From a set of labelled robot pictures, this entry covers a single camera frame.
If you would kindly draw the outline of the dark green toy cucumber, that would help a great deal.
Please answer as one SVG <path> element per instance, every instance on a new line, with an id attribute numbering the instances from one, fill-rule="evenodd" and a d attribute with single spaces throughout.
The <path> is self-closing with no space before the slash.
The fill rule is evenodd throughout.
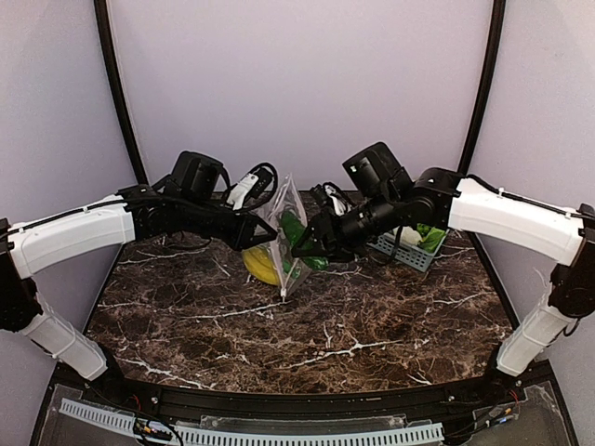
<path id="1" fill-rule="evenodd" d="M 295 245 L 305 229 L 301 220 L 290 210 L 281 213 L 280 226 L 291 247 Z M 325 258 L 311 257 L 301 258 L 300 260 L 312 270 L 322 271 L 328 268 L 328 261 Z"/>

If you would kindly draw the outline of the yellow toy banana bunch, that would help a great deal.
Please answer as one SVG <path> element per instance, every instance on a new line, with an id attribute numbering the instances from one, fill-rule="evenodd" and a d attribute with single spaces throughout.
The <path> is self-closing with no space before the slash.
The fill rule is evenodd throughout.
<path id="1" fill-rule="evenodd" d="M 266 248 L 255 246 L 244 250 L 242 258 L 247 271 L 257 280 L 275 286 L 280 284 L 276 268 Z"/>

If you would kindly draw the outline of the clear zip top bag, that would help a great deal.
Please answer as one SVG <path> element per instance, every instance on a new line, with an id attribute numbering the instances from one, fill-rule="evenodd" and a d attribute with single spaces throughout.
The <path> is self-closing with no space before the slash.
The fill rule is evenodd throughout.
<path id="1" fill-rule="evenodd" d="M 243 251 L 243 261 L 254 279 L 276 286 L 285 302 L 312 272 L 303 259 L 292 255 L 307 216 L 291 174 L 284 177 L 273 198 L 257 214 L 277 231 L 277 236 L 272 242 Z"/>

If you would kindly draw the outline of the white toy radish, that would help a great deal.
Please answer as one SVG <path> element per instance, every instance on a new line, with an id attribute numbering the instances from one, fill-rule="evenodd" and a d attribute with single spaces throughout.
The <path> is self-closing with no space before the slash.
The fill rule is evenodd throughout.
<path id="1" fill-rule="evenodd" d="M 423 239 L 422 235 L 419 232 L 410 227 L 401 227 L 400 231 L 400 244 L 417 246 Z"/>

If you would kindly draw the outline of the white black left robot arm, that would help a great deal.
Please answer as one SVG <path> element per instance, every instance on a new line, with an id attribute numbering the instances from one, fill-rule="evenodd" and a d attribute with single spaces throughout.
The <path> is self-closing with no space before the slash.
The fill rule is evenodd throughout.
<path id="1" fill-rule="evenodd" d="M 224 164 L 184 151 L 170 174 L 54 216 L 12 225 L 1 221 L 1 328 L 34 342 L 53 359 L 95 383 L 122 377 L 107 348 L 59 315 L 34 275 L 110 246 L 165 234 L 194 233 L 234 251 L 273 241 L 277 232 L 256 211 L 278 189 L 272 164 L 252 167 L 231 183 Z"/>

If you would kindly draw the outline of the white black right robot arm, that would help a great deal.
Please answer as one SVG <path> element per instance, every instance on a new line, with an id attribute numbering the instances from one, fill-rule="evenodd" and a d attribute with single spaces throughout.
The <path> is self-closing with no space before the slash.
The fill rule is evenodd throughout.
<path id="1" fill-rule="evenodd" d="M 486 235 L 555 261 L 550 286 L 495 354 L 494 368 L 517 377 L 569 326 L 594 311 L 594 210 L 541 203 L 481 178 L 429 168 L 410 178 L 387 144 L 375 143 L 343 163 L 364 202 L 342 215 L 324 208 L 292 249 L 294 257 L 350 262 L 378 236 L 427 225 Z"/>

